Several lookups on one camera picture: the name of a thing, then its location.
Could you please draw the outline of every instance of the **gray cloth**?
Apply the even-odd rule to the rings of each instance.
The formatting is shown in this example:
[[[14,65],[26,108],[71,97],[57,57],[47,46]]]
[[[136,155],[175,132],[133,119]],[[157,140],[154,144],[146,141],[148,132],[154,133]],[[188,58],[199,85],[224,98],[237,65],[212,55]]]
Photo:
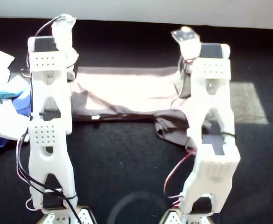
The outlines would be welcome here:
[[[71,82],[74,121],[155,121],[157,135],[178,145],[187,142],[186,116],[171,110],[177,97],[176,67],[161,69],[80,67]]]

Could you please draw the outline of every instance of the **white wall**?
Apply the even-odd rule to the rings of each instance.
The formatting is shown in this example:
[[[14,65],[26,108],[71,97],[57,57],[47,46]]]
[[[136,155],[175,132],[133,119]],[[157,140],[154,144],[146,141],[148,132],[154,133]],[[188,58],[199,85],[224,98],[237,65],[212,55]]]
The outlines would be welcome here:
[[[0,17],[273,28],[273,0],[0,0]]]

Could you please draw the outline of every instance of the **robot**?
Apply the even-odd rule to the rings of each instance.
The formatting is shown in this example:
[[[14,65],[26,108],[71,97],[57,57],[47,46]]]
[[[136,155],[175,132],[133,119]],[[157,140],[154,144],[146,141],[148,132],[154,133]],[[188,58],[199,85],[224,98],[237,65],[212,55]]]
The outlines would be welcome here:
[[[31,84],[31,114],[27,131],[17,142],[16,161],[17,174],[30,189],[27,208],[45,214],[40,224],[96,223],[88,208],[77,206],[66,143],[66,135],[72,132],[67,80],[73,80],[77,73],[78,54],[72,47],[71,33],[75,20],[62,14],[28,40],[26,77]],[[39,36],[48,25],[52,27],[52,36]],[[186,149],[196,155],[194,168],[179,195],[179,213],[181,223],[207,223],[206,217],[221,211],[240,161],[230,105],[230,49],[224,44],[201,43],[188,27],[173,31],[172,36],[181,50],[181,77],[175,84],[180,103],[172,106],[179,107],[188,119]],[[57,111],[57,115],[49,116],[48,112]],[[208,113],[220,124],[218,136],[202,136],[202,123]],[[28,136],[29,172],[20,160],[21,145]],[[46,184],[49,176],[55,177],[58,188]],[[28,206],[30,200],[34,209]],[[172,223],[171,218],[164,217],[162,223]]]
[[[96,223],[88,208],[77,207],[74,172],[67,152],[66,135],[72,132],[67,80],[76,77],[78,59],[72,47],[75,21],[72,16],[62,14],[28,39],[29,76],[25,77],[31,84],[31,114],[27,131],[17,142],[17,173],[30,186],[31,198],[26,202],[27,208],[46,214],[40,224]],[[52,36],[39,36],[49,25]],[[29,172],[20,161],[21,145],[27,136],[30,143]],[[49,177],[54,177],[59,188],[46,184]],[[28,206],[30,200],[34,209]]]
[[[196,157],[174,204],[178,211],[170,210],[160,223],[209,224],[212,221],[208,217],[221,211],[231,191],[240,161],[230,103],[230,47],[201,43],[189,27],[171,34],[181,51],[180,77],[175,83],[179,102],[173,102],[172,109],[186,115],[189,128],[185,149]],[[218,121],[220,134],[202,135],[206,116]]]

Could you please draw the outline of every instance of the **wire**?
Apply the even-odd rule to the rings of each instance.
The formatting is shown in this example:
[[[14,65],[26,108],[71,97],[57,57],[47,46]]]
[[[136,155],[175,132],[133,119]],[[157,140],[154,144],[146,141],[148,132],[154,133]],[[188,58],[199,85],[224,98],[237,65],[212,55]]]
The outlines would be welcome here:
[[[42,30],[44,30],[48,25],[50,25],[51,23],[53,23],[54,21],[56,21],[57,19],[59,19],[61,16],[57,16],[55,18],[53,18],[52,20],[50,20],[49,22],[45,23],[35,34],[35,37],[38,36]],[[27,53],[27,57],[26,57],[26,64],[27,64],[27,70],[29,70],[29,52]],[[30,108],[31,108],[31,112],[33,112],[33,85],[32,85],[32,76],[26,76],[23,74],[25,69],[21,69],[20,71],[20,75],[24,78],[29,78],[30,79]],[[73,196],[73,197],[66,197],[62,192],[56,190],[55,188],[52,188],[50,186],[47,186],[43,183],[38,182],[37,180],[35,180],[34,178],[32,178],[23,168],[22,164],[21,164],[21,160],[20,160],[20,155],[21,155],[21,146],[24,142],[25,137],[28,134],[28,129],[25,131],[25,133],[18,139],[17,141],[17,145],[16,145],[16,171],[17,171],[17,175],[20,177],[20,179],[22,181],[24,181],[25,183],[27,183],[29,186],[31,186],[32,188],[34,188],[36,191],[38,191],[39,193],[43,194],[43,195],[48,195],[48,196],[54,196],[60,199],[63,199],[67,202],[67,204],[69,205],[69,208],[71,209],[71,211],[73,212],[73,214],[75,215],[78,223],[82,224],[78,214],[76,213],[75,209],[73,208],[70,199],[73,199],[75,197],[77,197],[77,195]],[[44,188],[44,189],[49,189],[53,192],[53,194],[48,194],[46,192],[41,191],[40,189],[38,189],[34,184],[39,185],[40,187]],[[31,209],[28,207],[28,202],[32,200],[32,197],[30,199],[28,199],[26,201],[26,207],[27,209],[31,210],[31,211],[35,211],[35,209]]]
[[[30,210],[30,211],[38,211],[39,209],[31,209],[29,206],[28,206],[28,203],[29,201],[32,200],[32,196],[25,202],[25,207]]]
[[[17,142],[17,149],[16,149],[16,155],[17,155],[16,161],[17,161],[17,163],[16,163],[16,166],[17,166],[17,174],[18,174],[18,176],[19,176],[24,182],[26,182],[27,184],[29,184],[31,187],[33,187],[35,190],[37,190],[39,193],[41,193],[41,194],[43,194],[43,195],[45,195],[46,192],[42,192],[41,190],[39,190],[39,189],[38,189],[37,187],[35,187],[30,181],[36,183],[37,185],[39,185],[39,186],[41,186],[41,187],[43,187],[43,188],[50,189],[51,191],[53,191],[53,192],[55,193],[55,196],[56,196],[57,198],[63,199],[63,200],[65,200],[65,201],[67,202],[67,204],[69,205],[71,211],[72,211],[73,214],[75,215],[75,217],[76,217],[78,223],[82,224],[82,222],[81,222],[81,220],[80,220],[78,214],[76,213],[75,209],[73,208],[73,206],[72,206],[72,204],[71,204],[71,202],[70,202],[70,199],[75,198],[76,195],[73,196],[73,197],[66,197],[62,192],[57,191],[56,189],[54,189],[54,188],[52,188],[52,187],[49,187],[49,186],[47,186],[47,185],[45,185],[45,184],[42,184],[42,183],[36,181],[34,178],[32,178],[30,175],[28,175],[27,172],[23,169],[23,166],[22,166],[21,160],[20,160],[20,152],[21,152],[21,146],[22,146],[23,141],[24,141],[24,139],[25,139],[25,137],[26,137],[27,134],[28,134],[28,129],[27,129],[26,132],[20,137],[20,139],[19,139],[18,142]]]
[[[166,194],[166,188],[168,185],[168,182],[170,180],[170,178],[173,176],[173,174],[176,172],[176,170],[180,167],[180,165],[185,162],[192,154],[187,154],[186,156],[184,156],[177,164],[176,166],[172,169],[172,171],[168,174],[167,178],[165,179],[164,185],[163,185],[163,193],[165,194],[165,196],[167,196]],[[168,198],[177,198],[180,197],[181,195],[175,195],[175,196],[167,196]]]
[[[186,75],[187,75],[187,72],[186,72],[186,65],[187,65],[188,61],[189,61],[189,60],[183,60],[183,56],[182,56],[182,55],[181,55],[180,58],[179,58],[179,62],[178,62],[178,71],[179,71],[180,73],[183,71],[183,73],[184,73],[184,76],[183,76],[183,83],[182,83],[182,87],[181,87],[181,89],[180,89],[180,92],[179,92],[178,96],[177,96],[175,99],[173,99],[173,101],[170,103],[170,108],[171,108],[171,109],[172,109],[173,103],[174,103],[178,98],[180,98],[181,95],[182,95],[182,93],[183,93],[183,90],[184,90],[184,87],[185,87]]]

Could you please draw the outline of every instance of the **dark floor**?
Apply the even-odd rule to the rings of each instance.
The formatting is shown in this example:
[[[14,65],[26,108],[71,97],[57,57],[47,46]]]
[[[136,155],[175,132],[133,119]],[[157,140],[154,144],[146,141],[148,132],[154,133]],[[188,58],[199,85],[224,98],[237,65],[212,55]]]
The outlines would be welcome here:
[[[18,73],[25,65],[26,41],[44,20],[0,19],[0,50],[16,57]],[[80,66],[175,66],[179,49],[170,31],[179,25],[78,21],[74,47]],[[204,42],[231,46],[231,102],[235,112],[241,162],[233,189],[216,223],[273,224],[273,30],[194,27]],[[75,123],[68,136],[80,205],[89,205],[99,224],[115,204],[138,191],[160,198],[163,182],[183,157],[181,147],[158,139],[150,122]],[[28,186],[15,171],[15,143],[0,149],[0,224],[35,223],[42,215],[25,209]],[[24,160],[29,149],[24,147]],[[176,173],[169,188],[179,192],[193,159]],[[162,203],[138,200],[119,214],[119,224],[158,223]]]

